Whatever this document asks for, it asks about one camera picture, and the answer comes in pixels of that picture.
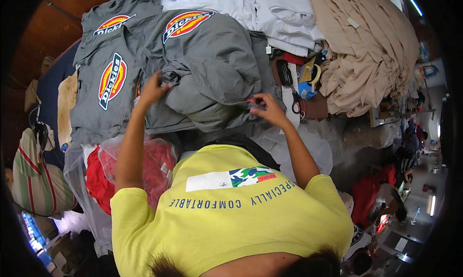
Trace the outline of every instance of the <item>wooden wall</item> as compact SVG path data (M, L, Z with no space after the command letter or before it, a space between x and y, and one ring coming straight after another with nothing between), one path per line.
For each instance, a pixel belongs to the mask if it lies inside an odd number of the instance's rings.
M80 19L91 7L109 0L43 0L17 47L10 84L27 88L41 75L45 56L57 58L82 36Z
M12 159L28 126L24 92L38 79L45 56L57 58L82 36L82 14L109 0L43 0L27 26L13 57L1 102L1 142Z

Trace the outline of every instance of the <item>desk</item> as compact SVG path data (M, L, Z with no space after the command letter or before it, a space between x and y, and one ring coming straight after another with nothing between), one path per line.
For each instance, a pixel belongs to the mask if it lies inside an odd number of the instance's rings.
M276 60L282 59L283 56L275 56L270 61L270 65L272 67L273 77L275 78L275 82L281 86L280 77L278 76L278 70L276 69ZM296 65L296 70L300 70L300 66ZM305 119L318 119L322 121L323 119L328 117L328 104L327 99L325 96L321 95L320 92L317 93L314 97L310 98L309 100L305 100L306 102L306 115Z

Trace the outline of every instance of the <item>cardboard box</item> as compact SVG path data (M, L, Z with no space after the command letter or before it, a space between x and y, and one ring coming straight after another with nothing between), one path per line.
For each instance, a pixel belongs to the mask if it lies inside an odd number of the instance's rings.
M38 80L32 80L29 84L29 87L26 89L26 93L24 95L24 112L28 112L29 108L37 102L37 84Z

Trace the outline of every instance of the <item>red fabric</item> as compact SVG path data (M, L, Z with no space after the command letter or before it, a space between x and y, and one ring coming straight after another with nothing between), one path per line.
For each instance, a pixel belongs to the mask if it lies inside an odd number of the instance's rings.
M371 207L379 192L380 184L376 176L364 176L351 187L354 209L352 211L352 222L366 228L369 224L367 218Z
M423 132L419 128L416 129L416 137L418 138L419 141L425 140L425 136L423 135Z
M107 145L100 153L106 175L114 180L116 172L116 156L120 143ZM143 147L143 188L148 195L148 205L154 210L161 195L170 187L171 182L167 178L167 172L174 169L177 158L171 154L172 144L160 138L146 141Z
M96 199L103 211L111 215L109 200L114 196L114 184L105 177L105 172L98 159L99 148L100 146L97 146L87 159L87 182L85 186L89 190L90 196Z
M393 164L385 165L378 172L379 183L388 183L391 186L395 185L395 166Z

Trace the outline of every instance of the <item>blue mat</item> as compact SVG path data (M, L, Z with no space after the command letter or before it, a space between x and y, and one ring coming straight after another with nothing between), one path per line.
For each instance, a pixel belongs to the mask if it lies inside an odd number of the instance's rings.
M75 43L61 57L56 60L53 65L45 72L38 80L37 96L42 101L40 106L40 115L38 120L48 124L55 132L55 152L44 152L43 158L47 164L53 164L63 169L64 153L60 151L58 142L58 86L68 76L72 76L75 72L75 67L72 65L74 56L79 46L79 42ZM37 111L30 116L30 122L34 123Z

